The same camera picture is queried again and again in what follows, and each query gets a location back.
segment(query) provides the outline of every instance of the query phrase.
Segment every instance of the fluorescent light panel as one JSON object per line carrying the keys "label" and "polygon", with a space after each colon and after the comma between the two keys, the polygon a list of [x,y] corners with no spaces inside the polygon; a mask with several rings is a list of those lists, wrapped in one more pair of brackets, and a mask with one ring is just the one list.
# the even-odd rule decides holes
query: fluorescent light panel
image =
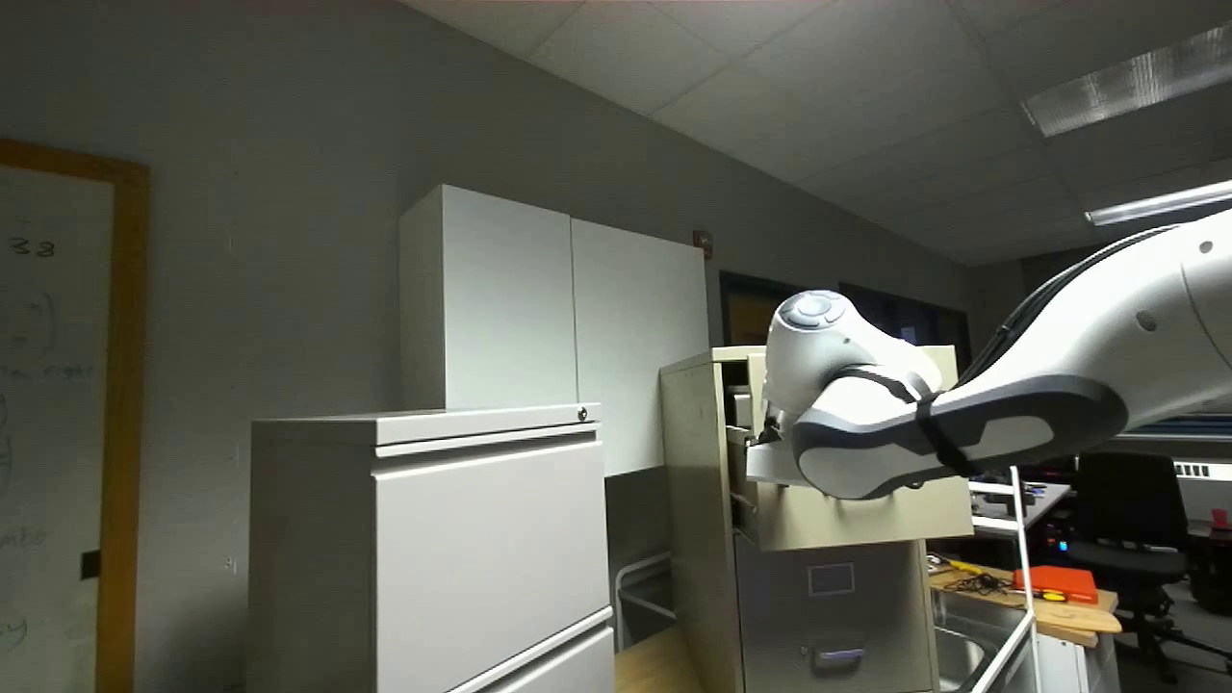
{"label": "fluorescent light panel", "polygon": [[1202,32],[1186,43],[1127,57],[1029,96],[1020,108],[1048,136],[1105,125],[1186,91],[1213,90],[1232,78],[1232,25]]}
{"label": "fluorescent light panel", "polygon": [[1132,221],[1208,208],[1208,203],[1223,203],[1223,199],[1232,199],[1232,182],[1179,189],[1179,194],[1168,194],[1168,198],[1145,198],[1145,199],[1127,199],[1127,203],[1111,203],[1111,208],[1092,208],[1092,212],[1087,212],[1087,221],[1092,227],[1111,227],[1111,225],[1132,225]]}

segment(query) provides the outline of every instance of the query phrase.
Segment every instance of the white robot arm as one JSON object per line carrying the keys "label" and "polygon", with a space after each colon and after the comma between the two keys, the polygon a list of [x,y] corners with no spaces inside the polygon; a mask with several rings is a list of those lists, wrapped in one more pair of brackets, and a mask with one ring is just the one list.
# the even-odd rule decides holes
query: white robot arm
{"label": "white robot arm", "polygon": [[1228,398],[1232,212],[1220,212],[1119,238],[1039,286],[953,388],[846,298],[790,298],[767,340],[769,424],[746,475],[858,499],[1074,456]]}

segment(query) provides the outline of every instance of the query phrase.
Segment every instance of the gray wall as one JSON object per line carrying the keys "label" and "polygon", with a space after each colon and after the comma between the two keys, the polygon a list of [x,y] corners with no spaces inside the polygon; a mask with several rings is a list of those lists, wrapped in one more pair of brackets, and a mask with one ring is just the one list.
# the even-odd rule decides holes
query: gray wall
{"label": "gray wall", "polygon": [[396,0],[5,0],[0,86],[0,136],[155,173],[142,693],[240,684],[245,429],[391,404],[391,232],[434,182],[703,227],[757,276],[974,299],[964,271]]}

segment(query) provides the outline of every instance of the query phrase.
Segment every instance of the metal cabinet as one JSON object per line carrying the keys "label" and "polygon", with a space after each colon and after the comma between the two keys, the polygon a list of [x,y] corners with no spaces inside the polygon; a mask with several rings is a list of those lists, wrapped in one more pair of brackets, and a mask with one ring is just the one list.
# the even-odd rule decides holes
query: metal cabinet
{"label": "metal cabinet", "polygon": [[453,185],[402,221],[407,404],[597,402],[612,476],[661,465],[657,369],[703,347],[695,245]]}
{"label": "metal cabinet", "polygon": [[253,424],[250,691],[612,691],[592,407]]}
{"label": "metal cabinet", "polygon": [[678,623],[703,691],[934,691],[925,538],[970,534],[966,481],[858,505],[752,487],[762,384],[762,347],[661,369]]}

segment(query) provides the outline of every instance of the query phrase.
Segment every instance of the ceiling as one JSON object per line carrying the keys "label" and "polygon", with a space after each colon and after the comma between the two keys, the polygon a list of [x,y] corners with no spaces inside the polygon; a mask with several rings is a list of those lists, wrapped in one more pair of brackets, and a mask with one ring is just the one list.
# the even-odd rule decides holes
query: ceiling
{"label": "ceiling", "polygon": [[1087,208],[1232,177],[1232,81],[1042,139],[1020,100],[1228,0],[404,0],[964,265],[1111,238]]}

